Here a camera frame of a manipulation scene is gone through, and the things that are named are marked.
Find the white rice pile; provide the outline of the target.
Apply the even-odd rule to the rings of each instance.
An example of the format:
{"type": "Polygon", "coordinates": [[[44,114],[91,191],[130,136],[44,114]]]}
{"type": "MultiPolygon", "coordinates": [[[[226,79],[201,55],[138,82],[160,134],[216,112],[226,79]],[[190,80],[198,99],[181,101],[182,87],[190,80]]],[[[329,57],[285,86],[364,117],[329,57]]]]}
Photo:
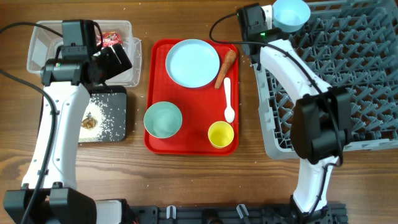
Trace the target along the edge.
{"type": "Polygon", "coordinates": [[[80,128],[79,143],[118,142],[126,137],[127,95],[125,93],[95,93],[86,107],[83,120],[93,117],[93,129],[80,128]]]}

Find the brown food scrap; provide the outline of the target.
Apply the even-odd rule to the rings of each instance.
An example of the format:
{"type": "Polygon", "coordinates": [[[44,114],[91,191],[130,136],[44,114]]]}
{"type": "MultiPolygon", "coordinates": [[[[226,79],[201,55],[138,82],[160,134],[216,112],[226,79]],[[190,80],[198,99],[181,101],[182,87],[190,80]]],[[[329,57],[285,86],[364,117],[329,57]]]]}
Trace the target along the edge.
{"type": "Polygon", "coordinates": [[[81,122],[81,127],[85,129],[93,129],[97,125],[97,120],[93,117],[87,117],[81,122]]]}

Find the green bowl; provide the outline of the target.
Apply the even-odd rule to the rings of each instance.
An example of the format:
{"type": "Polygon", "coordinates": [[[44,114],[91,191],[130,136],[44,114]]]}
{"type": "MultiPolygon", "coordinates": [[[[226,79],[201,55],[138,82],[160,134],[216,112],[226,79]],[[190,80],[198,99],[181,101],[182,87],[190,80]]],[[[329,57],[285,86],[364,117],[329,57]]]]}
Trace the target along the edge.
{"type": "Polygon", "coordinates": [[[149,106],[144,115],[144,127],[153,137],[166,139],[174,136],[182,126],[182,112],[171,102],[160,101],[149,106]]]}

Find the yellow cup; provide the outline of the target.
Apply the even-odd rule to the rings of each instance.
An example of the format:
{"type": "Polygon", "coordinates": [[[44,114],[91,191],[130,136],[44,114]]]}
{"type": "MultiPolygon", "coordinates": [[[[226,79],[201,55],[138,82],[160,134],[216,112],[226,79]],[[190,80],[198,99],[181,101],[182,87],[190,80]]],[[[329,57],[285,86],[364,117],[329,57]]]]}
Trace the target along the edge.
{"type": "Polygon", "coordinates": [[[214,122],[208,129],[208,139],[213,147],[224,148],[233,142],[234,129],[225,121],[214,122]]]}

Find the light blue bowl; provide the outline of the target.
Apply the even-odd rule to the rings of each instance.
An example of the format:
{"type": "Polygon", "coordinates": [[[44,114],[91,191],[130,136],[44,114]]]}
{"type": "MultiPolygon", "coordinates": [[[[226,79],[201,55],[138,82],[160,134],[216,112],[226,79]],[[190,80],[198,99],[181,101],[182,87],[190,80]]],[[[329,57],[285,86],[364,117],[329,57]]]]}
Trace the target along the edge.
{"type": "Polygon", "coordinates": [[[303,0],[276,0],[272,5],[273,25],[283,32],[295,32],[309,20],[311,11],[303,0]]]}

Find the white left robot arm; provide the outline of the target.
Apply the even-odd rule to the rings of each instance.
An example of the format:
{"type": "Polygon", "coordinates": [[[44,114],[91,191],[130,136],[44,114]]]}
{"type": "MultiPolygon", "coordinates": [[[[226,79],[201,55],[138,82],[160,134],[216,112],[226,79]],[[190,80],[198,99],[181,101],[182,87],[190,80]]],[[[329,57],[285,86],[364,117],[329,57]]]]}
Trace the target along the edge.
{"type": "Polygon", "coordinates": [[[76,189],[81,121],[93,88],[132,67],[121,44],[103,45],[97,22],[66,20],[63,44],[42,67],[42,112],[34,155],[20,189],[3,206],[15,223],[137,223],[125,199],[93,200],[76,189]]]}

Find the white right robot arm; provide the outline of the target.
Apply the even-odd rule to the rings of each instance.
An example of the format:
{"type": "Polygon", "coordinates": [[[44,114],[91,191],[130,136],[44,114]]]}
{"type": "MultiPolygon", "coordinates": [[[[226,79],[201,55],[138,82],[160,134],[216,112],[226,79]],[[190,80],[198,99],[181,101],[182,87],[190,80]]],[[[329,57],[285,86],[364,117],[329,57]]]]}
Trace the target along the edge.
{"type": "Polygon", "coordinates": [[[283,36],[298,31],[311,12],[303,1],[252,4],[236,13],[245,53],[273,74],[294,104],[290,140],[300,158],[290,219],[314,222],[326,216],[326,191],[334,167],[343,164],[351,137],[350,95],[319,78],[283,36]]]}

